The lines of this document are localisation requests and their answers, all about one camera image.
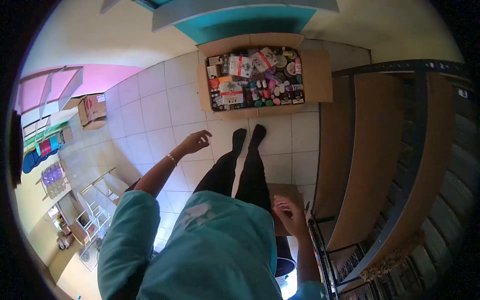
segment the shelf board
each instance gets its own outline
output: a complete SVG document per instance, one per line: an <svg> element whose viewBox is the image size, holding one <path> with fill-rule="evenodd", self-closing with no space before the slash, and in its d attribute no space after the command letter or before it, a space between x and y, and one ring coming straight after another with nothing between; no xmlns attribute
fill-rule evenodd
<svg viewBox="0 0 480 300"><path fill-rule="evenodd" d="M402 81L379 73L354 78L353 155L347 190L328 251L358 243L368 236L395 175L400 150L404 122Z"/></svg>

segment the open cardboard box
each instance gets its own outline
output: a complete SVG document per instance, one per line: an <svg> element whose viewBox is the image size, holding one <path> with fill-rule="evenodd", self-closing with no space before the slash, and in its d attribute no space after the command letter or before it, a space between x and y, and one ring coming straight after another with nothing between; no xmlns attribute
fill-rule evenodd
<svg viewBox="0 0 480 300"><path fill-rule="evenodd" d="M70 98L62 110L78 107L80 125L84 131L100 129L107 123L107 106L103 93Z"/></svg>
<svg viewBox="0 0 480 300"><path fill-rule="evenodd" d="M333 102L332 71L330 55L326 51L300 51L298 48L303 35L292 33L257 33L232 36L197 45L198 50L207 57L197 66L197 84L202 110L211 111L210 87L208 85L207 62L212 56L231 52L238 48L290 47L294 48L302 61L303 91L306 103ZM216 111L221 120L234 120L285 115L296 113L304 104L285 104L260 108L239 108L228 111Z"/></svg>

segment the stacked merchandise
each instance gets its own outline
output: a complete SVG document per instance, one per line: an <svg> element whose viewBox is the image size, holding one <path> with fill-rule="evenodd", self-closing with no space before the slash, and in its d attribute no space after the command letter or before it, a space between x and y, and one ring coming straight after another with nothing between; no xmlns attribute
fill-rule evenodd
<svg viewBox="0 0 480 300"><path fill-rule="evenodd" d="M207 62L213 111L305 102L301 59L293 49L245 49Z"/></svg>

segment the shelf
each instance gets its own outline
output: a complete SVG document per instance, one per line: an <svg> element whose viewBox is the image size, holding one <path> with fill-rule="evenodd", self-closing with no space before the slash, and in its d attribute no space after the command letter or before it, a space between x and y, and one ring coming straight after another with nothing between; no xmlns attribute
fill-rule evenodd
<svg viewBox="0 0 480 300"><path fill-rule="evenodd" d="M415 233L429 215L450 161L455 127L452 92L451 84L442 75L417 73L417 120L420 124L417 123L413 138L408 176L400 183L402 191L384 229L345 280L357 277L364 268L391 253ZM427 110L425 126L421 124L424 119L421 114ZM343 285L339 290L349 288Z"/></svg>
<svg viewBox="0 0 480 300"><path fill-rule="evenodd" d="M355 75L354 78L353 155L345 197L328 251L367 238L384 205L400 151L404 123L402 81L379 73Z"/></svg>
<svg viewBox="0 0 480 300"><path fill-rule="evenodd" d="M337 217L343 202L353 149L355 99L347 77L333 79L332 103L322 103L318 187L313 208L315 219ZM326 243L333 221L320 224Z"/></svg>

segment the black sock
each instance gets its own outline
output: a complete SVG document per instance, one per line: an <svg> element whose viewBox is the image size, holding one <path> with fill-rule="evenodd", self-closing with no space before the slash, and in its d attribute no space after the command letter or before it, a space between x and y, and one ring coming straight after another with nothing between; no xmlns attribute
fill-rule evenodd
<svg viewBox="0 0 480 300"><path fill-rule="evenodd" d="M255 126L255 129L253 130L252 140L250 141L250 145L248 146L248 149L258 148L258 146L263 141L266 134L267 134L267 129L264 126L257 124Z"/></svg>
<svg viewBox="0 0 480 300"><path fill-rule="evenodd" d="M232 152L237 156L240 155L241 149L243 148L243 142L247 136L247 130L240 128L235 130L232 136Z"/></svg>

